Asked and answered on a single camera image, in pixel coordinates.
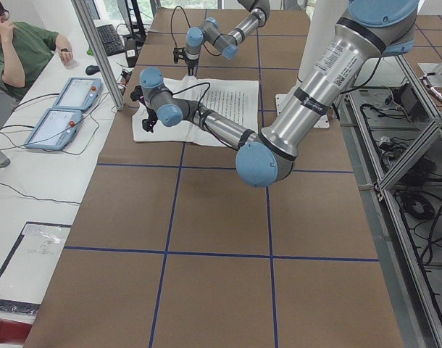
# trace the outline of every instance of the person's arm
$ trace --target person's arm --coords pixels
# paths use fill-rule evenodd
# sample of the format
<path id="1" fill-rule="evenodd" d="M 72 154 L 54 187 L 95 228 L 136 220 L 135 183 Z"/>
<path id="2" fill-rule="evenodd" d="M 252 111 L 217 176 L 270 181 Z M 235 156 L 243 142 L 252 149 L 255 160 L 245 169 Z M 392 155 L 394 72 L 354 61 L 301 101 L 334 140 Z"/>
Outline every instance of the person's arm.
<path id="1" fill-rule="evenodd" d="M 71 59 L 73 59 L 71 43 L 68 41 L 65 35 L 57 35 L 57 39 L 55 39 L 55 45 L 59 50 L 60 60 L 63 64 L 67 64 Z"/>
<path id="2" fill-rule="evenodd" d="M 2 81 L 14 87 L 25 87 L 25 71 L 18 53 L 13 47 L 13 30 L 16 25 L 0 17 L 1 45 L 4 53 L 4 72 Z"/>

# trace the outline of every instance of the blue tablet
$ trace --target blue tablet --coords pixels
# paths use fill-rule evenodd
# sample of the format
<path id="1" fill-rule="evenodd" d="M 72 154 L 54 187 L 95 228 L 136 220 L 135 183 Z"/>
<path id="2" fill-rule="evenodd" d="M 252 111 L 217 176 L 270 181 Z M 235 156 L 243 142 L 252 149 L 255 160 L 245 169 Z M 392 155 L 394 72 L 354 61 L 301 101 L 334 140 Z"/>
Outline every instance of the blue tablet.
<path id="1" fill-rule="evenodd" d="M 89 109 L 102 90 L 99 78 L 69 78 L 54 103 L 56 109 Z"/>
<path id="2" fill-rule="evenodd" d="M 26 139 L 25 147 L 59 151 L 75 137 L 82 119 L 81 110 L 47 109 Z"/>

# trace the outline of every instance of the glasses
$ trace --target glasses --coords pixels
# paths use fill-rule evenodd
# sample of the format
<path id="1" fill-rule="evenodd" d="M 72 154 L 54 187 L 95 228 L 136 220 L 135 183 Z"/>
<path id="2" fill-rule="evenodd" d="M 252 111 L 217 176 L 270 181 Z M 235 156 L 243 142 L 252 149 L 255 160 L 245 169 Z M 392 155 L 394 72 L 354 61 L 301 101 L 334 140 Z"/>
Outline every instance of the glasses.
<path id="1" fill-rule="evenodd" d="M 2 17 L 4 20 L 9 20 L 10 12 L 5 9 L 0 13 L 0 17 Z"/>

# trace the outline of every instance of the white table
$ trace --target white table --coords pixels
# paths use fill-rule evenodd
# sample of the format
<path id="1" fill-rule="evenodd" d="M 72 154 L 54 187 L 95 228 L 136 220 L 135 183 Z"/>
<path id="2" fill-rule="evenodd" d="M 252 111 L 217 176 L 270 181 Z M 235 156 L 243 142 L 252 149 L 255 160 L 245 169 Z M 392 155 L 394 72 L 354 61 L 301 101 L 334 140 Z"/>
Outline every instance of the white table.
<path id="1" fill-rule="evenodd" d="M 22 102 L 43 94 L 59 93 L 69 77 L 86 76 L 86 67 L 96 65 L 96 60 L 86 54 L 88 44 L 80 28 L 71 32 L 68 38 L 72 43 L 74 60 L 65 67 L 60 62 L 58 54 L 55 54 Z M 125 55 L 111 56 L 109 61 L 113 73 L 118 79 L 122 66 L 127 67 Z M 93 77 L 101 78 L 101 74 L 97 73 Z M 104 86 L 101 96 L 106 92 L 107 87 Z M 54 100 L 54 96 L 46 97 L 21 106 L 7 120 L 6 125 L 36 125 L 44 111 L 52 106 Z M 81 202 L 99 152 L 112 126 L 115 111 L 111 97 L 104 98 L 100 106 L 93 112 L 93 117 L 100 127 L 86 150 L 80 155 L 42 150 L 8 149 L 12 147 L 12 144 L 0 134 L 0 149 L 7 149 L 4 150 L 4 153 L 12 161 L 8 167 L 0 169 L 0 181 L 13 186 L 24 194 L 38 198 Z M 72 153 L 81 152 L 95 129 L 96 123 L 87 117 L 82 122 L 73 142 L 64 150 Z M 21 145 L 28 137 L 30 129 L 6 128 L 3 131 L 16 145 Z M 77 204 L 38 202 L 34 199 L 23 198 L 11 189 L 0 185 L 0 268 L 27 221 L 71 225 L 78 208 Z M 23 292 L 22 284 L 14 284 L 13 286 L 19 287 L 20 293 Z M 0 318 L 12 318 L 25 322 L 34 321 L 34 318 L 28 316 L 3 315 L 1 313 Z"/>

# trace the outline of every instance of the person's hand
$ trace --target person's hand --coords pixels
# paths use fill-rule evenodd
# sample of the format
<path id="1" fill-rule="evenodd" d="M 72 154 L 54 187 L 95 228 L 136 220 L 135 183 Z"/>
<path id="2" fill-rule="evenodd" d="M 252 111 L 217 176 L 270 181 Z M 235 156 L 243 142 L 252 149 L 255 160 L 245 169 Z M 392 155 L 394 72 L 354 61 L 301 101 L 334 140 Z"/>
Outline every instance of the person's hand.
<path id="1" fill-rule="evenodd" d="M 0 16 L 0 34 L 2 42 L 12 42 L 13 41 L 13 30 L 15 30 L 17 26 L 10 22 L 9 20 L 5 20 L 2 16 Z"/>
<path id="2" fill-rule="evenodd" d="M 63 65 L 67 64 L 71 59 L 73 59 L 73 53 L 68 51 L 65 51 L 65 49 L 63 49 L 63 51 L 61 49 L 59 49 L 59 57 L 60 60 L 62 61 Z"/>

